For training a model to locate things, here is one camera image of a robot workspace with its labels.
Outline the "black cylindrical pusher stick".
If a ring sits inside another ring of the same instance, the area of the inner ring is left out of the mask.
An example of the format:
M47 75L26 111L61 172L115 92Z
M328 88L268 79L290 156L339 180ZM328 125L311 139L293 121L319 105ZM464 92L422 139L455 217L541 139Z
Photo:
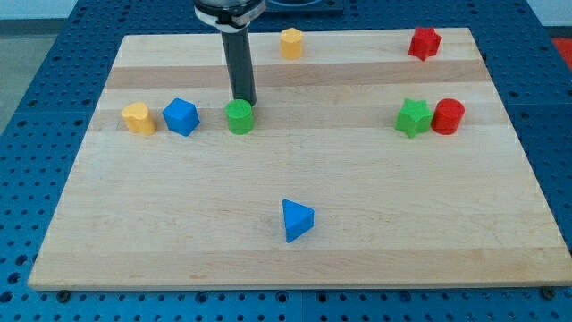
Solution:
M248 29L223 32L222 41L233 98L246 100L254 106L257 94Z

